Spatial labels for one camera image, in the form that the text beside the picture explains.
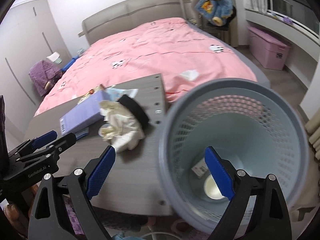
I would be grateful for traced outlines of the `person's left hand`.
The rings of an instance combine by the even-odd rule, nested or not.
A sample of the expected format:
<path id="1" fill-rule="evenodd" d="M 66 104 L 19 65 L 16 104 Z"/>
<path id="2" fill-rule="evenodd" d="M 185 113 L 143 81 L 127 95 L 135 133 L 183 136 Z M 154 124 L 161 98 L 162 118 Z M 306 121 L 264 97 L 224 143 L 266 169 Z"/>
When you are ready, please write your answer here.
<path id="1" fill-rule="evenodd" d="M 31 202 L 29 204 L 28 216 L 30 216 L 35 196 L 39 186 L 37 184 L 33 185 L 29 191 L 32 196 Z M 15 204 L 8 204 L 4 207 L 3 212 L 7 217 L 10 224 L 15 228 L 15 230 L 19 233 L 20 236 L 27 237 L 28 235 L 28 224 L 22 221 L 21 214 L 19 209 L 16 207 Z"/>

